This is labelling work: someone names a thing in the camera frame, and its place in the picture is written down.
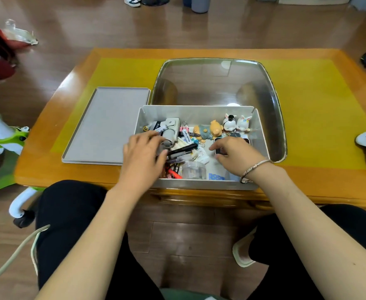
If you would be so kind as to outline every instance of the slipper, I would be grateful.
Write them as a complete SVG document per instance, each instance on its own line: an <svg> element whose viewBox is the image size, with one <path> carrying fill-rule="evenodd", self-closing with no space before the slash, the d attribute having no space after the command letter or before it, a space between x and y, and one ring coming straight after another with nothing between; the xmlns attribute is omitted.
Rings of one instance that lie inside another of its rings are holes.
<svg viewBox="0 0 366 300"><path fill-rule="evenodd" d="M247 257L241 257L239 254L240 248L242 246L248 245L254 239L255 232L256 232L256 227L248 235L246 235L244 238L241 238L239 241L237 241L233 245L233 248L232 248L233 257L236 260L237 264L241 267L248 267L251 264L255 263L255 261L252 260L249 255L247 255Z"/></svg>

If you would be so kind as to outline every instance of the hand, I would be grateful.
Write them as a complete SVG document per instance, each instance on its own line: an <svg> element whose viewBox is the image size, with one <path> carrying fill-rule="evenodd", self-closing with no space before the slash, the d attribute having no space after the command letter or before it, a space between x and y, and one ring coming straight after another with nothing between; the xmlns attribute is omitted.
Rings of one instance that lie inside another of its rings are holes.
<svg viewBox="0 0 366 300"><path fill-rule="evenodd" d="M167 150L156 160L157 148L164 140L153 130L131 136L123 146L123 165L116 186L128 188L139 199L159 178L165 165Z"/></svg>
<svg viewBox="0 0 366 300"><path fill-rule="evenodd" d="M224 137L217 140L209 147L209 150L215 150L217 148L224 149L228 156L216 154L215 158L227 171L239 177L251 166L267 159L244 139L239 137ZM246 178L253 180L252 175L256 171L257 169L251 171Z"/></svg>

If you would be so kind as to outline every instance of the white sneaker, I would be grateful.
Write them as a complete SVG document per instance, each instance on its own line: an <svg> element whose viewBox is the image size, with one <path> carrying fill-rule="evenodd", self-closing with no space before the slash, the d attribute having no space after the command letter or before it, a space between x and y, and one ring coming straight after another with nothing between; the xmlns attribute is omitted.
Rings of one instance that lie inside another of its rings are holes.
<svg viewBox="0 0 366 300"><path fill-rule="evenodd" d="M125 4L128 4L131 7L139 7L141 5L139 0L125 0Z"/></svg>
<svg viewBox="0 0 366 300"><path fill-rule="evenodd" d="M254 239L256 228L254 228L248 235L234 243L232 252L233 257L237 264L241 267L248 267L255 263L248 254L248 248L250 247L251 241Z"/></svg>

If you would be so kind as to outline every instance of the clear plastic container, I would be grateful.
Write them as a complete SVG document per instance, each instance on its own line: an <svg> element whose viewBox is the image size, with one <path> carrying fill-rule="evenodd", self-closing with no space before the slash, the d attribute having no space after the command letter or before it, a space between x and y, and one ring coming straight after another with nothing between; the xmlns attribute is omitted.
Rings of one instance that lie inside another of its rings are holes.
<svg viewBox="0 0 366 300"><path fill-rule="evenodd" d="M205 169L205 164L201 162L186 162L182 166L182 177L183 179L207 179L207 170Z"/></svg>

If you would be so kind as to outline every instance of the cable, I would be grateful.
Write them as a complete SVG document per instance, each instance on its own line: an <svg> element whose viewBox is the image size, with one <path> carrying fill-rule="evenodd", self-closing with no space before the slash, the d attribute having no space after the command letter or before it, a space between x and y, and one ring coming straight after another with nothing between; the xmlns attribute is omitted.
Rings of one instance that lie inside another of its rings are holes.
<svg viewBox="0 0 366 300"><path fill-rule="evenodd" d="M6 263L4 263L4 265L2 267L0 267L0 276L6 271L6 269L11 265L12 262L14 262L15 258L19 255L19 253L21 252L22 248L27 244L27 242L30 241L31 238L35 237L35 240L32 244L31 250L30 250L30 254L31 254L31 258L32 258L32 262L33 265L35 267L35 271L37 274L37 261L36 261L36 254L34 253L34 249L36 247L36 242L37 239L40 235L41 232L44 232L45 230L47 230L50 227L50 225L46 225L43 226L37 230L35 230L34 232L32 232L21 244L20 246L18 246L18 248L16 249L16 251L11 255L11 257L7 260Z"/></svg>

